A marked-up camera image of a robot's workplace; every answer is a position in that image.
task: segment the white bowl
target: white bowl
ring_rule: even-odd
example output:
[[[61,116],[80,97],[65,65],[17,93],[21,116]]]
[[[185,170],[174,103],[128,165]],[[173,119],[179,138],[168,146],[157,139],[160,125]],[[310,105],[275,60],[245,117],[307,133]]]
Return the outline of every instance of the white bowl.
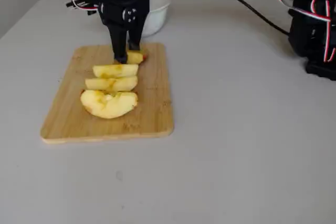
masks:
[[[150,12],[143,27],[143,37],[153,35],[163,27],[169,5],[170,0],[150,0]]]

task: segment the apple wedge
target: apple wedge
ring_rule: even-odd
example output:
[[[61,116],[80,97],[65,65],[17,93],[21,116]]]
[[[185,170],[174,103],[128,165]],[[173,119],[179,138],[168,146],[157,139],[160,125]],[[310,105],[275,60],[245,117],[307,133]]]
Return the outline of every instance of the apple wedge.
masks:
[[[85,85],[90,90],[106,90],[109,92],[131,91],[138,84],[137,76],[109,78],[109,79],[86,79]]]
[[[138,96],[133,92],[105,93],[85,90],[80,96],[80,101],[91,115],[112,119],[132,111],[138,104]]]
[[[147,53],[144,51],[127,51],[127,64],[137,64],[139,65],[147,58]]]
[[[102,65],[94,66],[93,73],[97,78],[119,78],[136,76],[139,65],[137,64],[117,64],[117,65]]]

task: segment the sliced apple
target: sliced apple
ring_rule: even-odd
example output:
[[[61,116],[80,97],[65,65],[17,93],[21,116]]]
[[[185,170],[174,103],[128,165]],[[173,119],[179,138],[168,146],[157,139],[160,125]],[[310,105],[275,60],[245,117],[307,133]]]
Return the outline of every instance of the sliced apple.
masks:
[[[86,79],[85,85],[90,90],[106,90],[109,92],[131,91],[138,84],[137,76],[109,78],[109,79]]]
[[[94,66],[93,73],[97,78],[119,78],[136,76],[139,65],[137,64],[117,64],[117,65],[103,65]]]
[[[105,93],[85,90],[80,96],[80,101],[90,114],[112,119],[132,111],[138,104],[138,96],[133,92]]]
[[[127,64],[140,64],[147,58],[147,53],[144,51],[127,51]]]

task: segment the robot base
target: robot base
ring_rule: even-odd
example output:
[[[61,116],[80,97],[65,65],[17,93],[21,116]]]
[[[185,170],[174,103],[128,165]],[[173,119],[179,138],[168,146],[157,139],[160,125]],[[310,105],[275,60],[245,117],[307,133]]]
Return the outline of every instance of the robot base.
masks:
[[[336,68],[333,63],[325,64],[308,60],[306,63],[306,72],[336,81]]]

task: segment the black cable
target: black cable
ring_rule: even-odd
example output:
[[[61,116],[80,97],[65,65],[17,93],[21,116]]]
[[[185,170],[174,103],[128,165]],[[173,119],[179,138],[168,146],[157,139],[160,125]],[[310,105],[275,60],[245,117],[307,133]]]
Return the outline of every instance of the black cable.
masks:
[[[250,6],[248,3],[246,3],[244,0],[238,0],[239,2],[241,2],[243,5],[245,5],[247,8],[249,8],[254,14],[256,14],[259,18],[261,18],[263,21],[265,21],[268,25],[270,25],[271,27],[277,29],[279,32],[285,34],[285,35],[289,35],[289,32],[283,30],[282,28],[278,27],[277,25],[275,25],[274,23],[272,23],[271,21],[269,21],[265,16],[263,16],[260,12],[258,12],[257,10],[255,10],[252,6]]]

